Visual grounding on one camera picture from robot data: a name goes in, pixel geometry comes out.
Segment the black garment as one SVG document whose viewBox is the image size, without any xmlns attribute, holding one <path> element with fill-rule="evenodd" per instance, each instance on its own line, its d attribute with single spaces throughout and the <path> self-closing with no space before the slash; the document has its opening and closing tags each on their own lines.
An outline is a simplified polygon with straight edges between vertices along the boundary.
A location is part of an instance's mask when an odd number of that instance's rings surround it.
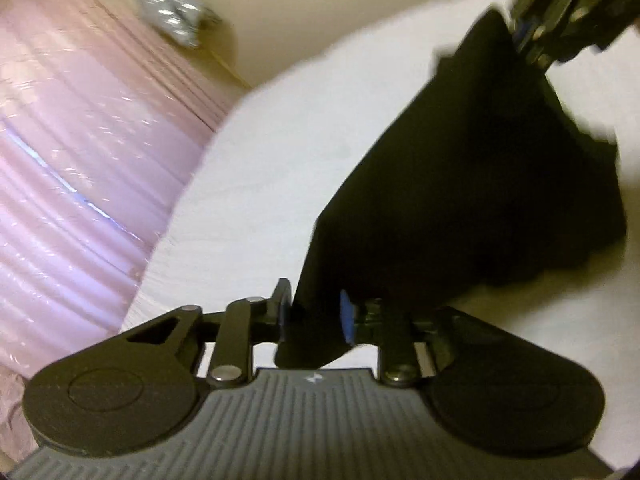
<svg viewBox="0 0 640 480">
<path fill-rule="evenodd" d="M 319 214 L 277 366 L 346 353 L 343 300 L 415 320 L 580 266 L 626 234 L 616 162 L 487 10 Z"/>
</svg>

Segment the striped white bedspread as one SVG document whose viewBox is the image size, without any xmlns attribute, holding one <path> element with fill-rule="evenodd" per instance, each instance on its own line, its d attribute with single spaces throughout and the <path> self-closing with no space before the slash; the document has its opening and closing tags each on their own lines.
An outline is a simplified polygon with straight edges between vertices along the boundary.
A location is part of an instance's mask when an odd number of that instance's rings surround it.
<svg viewBox="0 0 640 480">
<path fill-rule="evenodd" d="M 235 107 L 158 242 L 125 328 L 182 304 L 223 309 L 296 280 L 320 211 L 488 6 L 433 0 L 355 32 Z M 639 457 L 639 35 L 548 73 L 582 128 L 615 136 L 625 244 L 576 272 L 477 289 L 457 307 L 589 368 L 606 393 L 594 452 Z"/>
</svg>

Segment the pink curtain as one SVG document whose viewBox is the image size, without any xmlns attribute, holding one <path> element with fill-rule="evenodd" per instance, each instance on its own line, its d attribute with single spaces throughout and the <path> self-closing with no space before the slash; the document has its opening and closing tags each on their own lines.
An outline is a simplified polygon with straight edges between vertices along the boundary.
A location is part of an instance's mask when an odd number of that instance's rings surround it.
<svg viewBox="0 0 640 480">
<path fill-rule="evenodd" d="M 113 335 L 242 87 L 126 0 L 1 0 L 1 362 Z"/>
</svg>

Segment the pink crumpled blanket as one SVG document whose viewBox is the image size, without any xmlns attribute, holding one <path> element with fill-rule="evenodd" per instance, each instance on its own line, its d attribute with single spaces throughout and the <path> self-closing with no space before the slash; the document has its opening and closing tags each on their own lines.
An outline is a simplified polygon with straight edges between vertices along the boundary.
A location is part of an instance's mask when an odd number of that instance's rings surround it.
<svg viewBox="0 0 640 480">
<path fill-rule="evenodd" d="M 20 374 L 1 367 L 1 451 L 15 463 L 38 448 L 23 411 L 25 389 Z"/>
</svg>

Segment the silver grey hanging item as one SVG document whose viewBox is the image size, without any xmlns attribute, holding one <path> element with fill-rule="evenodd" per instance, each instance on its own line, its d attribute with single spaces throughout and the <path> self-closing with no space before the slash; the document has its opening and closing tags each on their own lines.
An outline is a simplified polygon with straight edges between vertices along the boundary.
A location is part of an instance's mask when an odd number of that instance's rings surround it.
<svg viewBox="0 0 640 480">
<path fill-rule="evenodd" d="M 203 0 L 136 0 L 143 21 L 181 47 L 200 46 L 201 31 L 222 22 Z"/>
</svg>

